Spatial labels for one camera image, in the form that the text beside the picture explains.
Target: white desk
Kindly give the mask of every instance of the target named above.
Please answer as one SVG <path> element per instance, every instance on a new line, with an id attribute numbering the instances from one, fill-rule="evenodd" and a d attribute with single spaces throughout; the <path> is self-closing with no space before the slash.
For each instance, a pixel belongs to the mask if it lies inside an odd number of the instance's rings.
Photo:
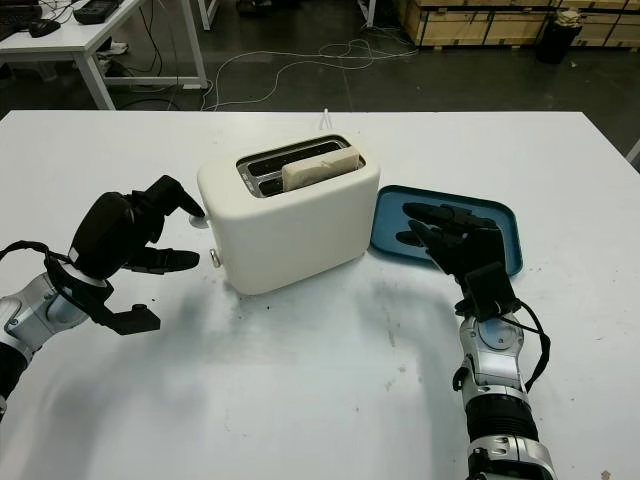
<path id="1" fill-rule="evenodd" d="M 88 0 L 74 5 L 79 8 Z M 176 83 L 172 77 L 123 77 L 104 78 L 96 63 L 94 54 L 113 31 L 134 14 L 145 0 L 123 0 L 120 7 L 104 22 L 98 25 L 81 25 L 75 18 L 64 23 L 60 29 L 40 38 L 32 38 L 28 32 L 15 33 L 0 41 L 0 60 L 11 61 L 58 61 L 74 60 L 91 96 L 100 109 L 115 110 L 115 106 L 107 91 L 107 85 L 172 85 Z M 196 77 L 180 77 L 179 83 L 186 87 L 205 88 L 207 86 L 204 63 L 198 45 L 193 15 L 188 0 L 180 0 L 182 5 L 189 45 L 197 71 Z M 61 20 L 67 18 L 64 13 Z"/>
<path id="2" fill-rule="evenodd" d="M 541 439 L 560 479 L 605 470 L 636 478 L 640 177 L 632 167 L 579 113 L 332 121 L 375 153 L 382 185 L 514 210 L 525 259 L 514 288 L 553 342 L 530 397 Z M 197 196 L 203 162 L 281 134 L 311 135 L 319 122 L 304 113 L 12 112 L 0 122 L 0 244 L 37 239 L 65 251 L 102 192 L 146 188 L 166 173 Z M 160 246 L 203 259 L 164 276 L 120 272 L 109 306 L 148 303 L 162 329 L 118 337 L 86 322 L 47 343 L 9 399 L 0 478 L 466 478 L 465 416 L 451 390 L 461 361 L 453 279 L 368 253 L 240 297 L 206 257 L 210 232 L 185 215 L 167 220 Z M 2 293 L 43 270 L 26 254 L 0 268 Z M 527 336 L 526 376 L 538 348 Z"/>

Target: wooden crate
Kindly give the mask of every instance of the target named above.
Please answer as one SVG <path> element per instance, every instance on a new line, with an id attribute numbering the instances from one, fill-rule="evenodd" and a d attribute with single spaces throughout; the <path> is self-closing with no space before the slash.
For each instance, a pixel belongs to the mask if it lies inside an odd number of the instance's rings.
<path id="1" fill-rule="evenodd" d="M 602 47 L 611 33 L 618 15 L 587 13 L 582 15 L 582 31 L 573 40 L 577 47 Z"/>
<path id="2" fill-rule="evenodd" d="M 485 45 L 534 44 L 545 19 L 544 13 L 496 12 L 490 23 Z"/>
<path id="3" fill-rule="evenodd" d="M 606 47 L 640 47 L 640 15 L 620 15 Z"/>
<path id="4" fill-rule="evenodd" d="M 626 0 L 561 0 L 559 8 L 606 8 L 609 10 L 622 10 Z"/>
<path id="5" fill-rule="evenodd" d="M 545 7 L 561 0 L 415 0 L 420 7 Z"/>
<path id="6" fill-rule="evenodd" d="M 557 7 L 561 0 L 511 0 L 513 7 Z"/>
<path id="7" fill-rule="evenodd" d="M 400 20 L 405 32 L 414 45 L 420 45 L 427 12 L 421 11 L 413 0 L 394 0 L 394 4 L 398 12 L 398 20 Z"/>
<path id="8" fill-rule="evenodd" d="M 489 12 L 429 12 L 421 45 L 482 45 Z"/>
<path id="9" fill-rule="evenodd" d="M 640 0 L 629 0 L 624 7 L 625 10 L 640 10 Z"/>

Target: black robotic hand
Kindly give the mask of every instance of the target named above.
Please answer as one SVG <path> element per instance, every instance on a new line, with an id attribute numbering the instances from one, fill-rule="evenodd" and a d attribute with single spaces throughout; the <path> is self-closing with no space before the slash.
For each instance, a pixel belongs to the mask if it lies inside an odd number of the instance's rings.
<path id="1" fill-rule="evenodd" d="M 493 220 L 447 204 L 405 203 L 402 210 L 411 230 L 398 232 L 396 239 L 426 248 L 442 271 L 455 277 L 464 294 L 457 313 L 484 321 L 518 309 L 505 270 L 502 232 Z"/>
<path id="2" fill-rule="evenodd" d="M 200 259 L 195 252 L 146 247 L 148 242 L 160 239 L 164 217 L 177 208 L 204 217 L 180 183 L 166 175 L 144 192 L 102 194 L 82 220 L 69 250 L 71 265 L 95 281 L 70 274 L 64 262 L 47 256 L 45 266 L 54 287 L 96 323 L 120 335 L 157 330 L 160 319 L 146 305 L 134 305 L 128 312 L 111 312 L 104 305 L 113 292 L 106 279 L 120 268 L 164 274 L 195 267 Z"/>

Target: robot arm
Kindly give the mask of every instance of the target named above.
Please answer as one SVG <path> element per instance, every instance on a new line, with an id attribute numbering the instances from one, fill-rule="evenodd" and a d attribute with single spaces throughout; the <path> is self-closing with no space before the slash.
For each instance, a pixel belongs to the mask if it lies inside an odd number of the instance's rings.
<path id="1" fill-rule="evenodd" d="M 535 313 L 516 298 L 505 270 L 502 234 L 489 219 L 450 205 L 405 204 L 410 231 L 396 238 L 426 248 L 432 259 L 462 288 L 456 314 L 463 316 L 464 357 L 453 378 L 467 415 L 468 480 L 556 480 L 547 448 L 539 442 L 528 390 L 549 358 L 550 341 Z M 514 313 L 524 307 L 537 330 L 521 325 Z M 524 382 L 518 355 L 523 329 L 540 335 L 543 355 Z"/>
<path id="2" fill-rule="evenodd" d="M 113 293 L 107 278 L 120 268 L 164 274 L 195 267 L 197 253 L 146 247 L 159 240 L 164 217 L 177 208 L 204 217 L 182 186 L 163 176 L 145 192 L 100 196 L 80 224 L 68 256 L 25 241 L 0 252 L 1 260 L 11 251 L 34 249 L 44 253 L 46 267 L 23 290 L 0 299 L 0 420 L 20 375 L 56 333 L 87 318 L 120 335 L 160 328 L 160 319 L 146 305 L 111 312 L 104 305 Z"/>

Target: computer mouse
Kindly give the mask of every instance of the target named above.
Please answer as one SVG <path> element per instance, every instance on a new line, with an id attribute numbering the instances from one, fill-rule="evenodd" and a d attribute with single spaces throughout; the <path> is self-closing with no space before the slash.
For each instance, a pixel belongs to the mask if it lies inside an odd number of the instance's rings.
<path id="1" fill-rule="evenodd" d="M 44 37 L 60 28 L 60 22 L 41 18 L 29 23 L 29 34 L 33 38 Z"/>

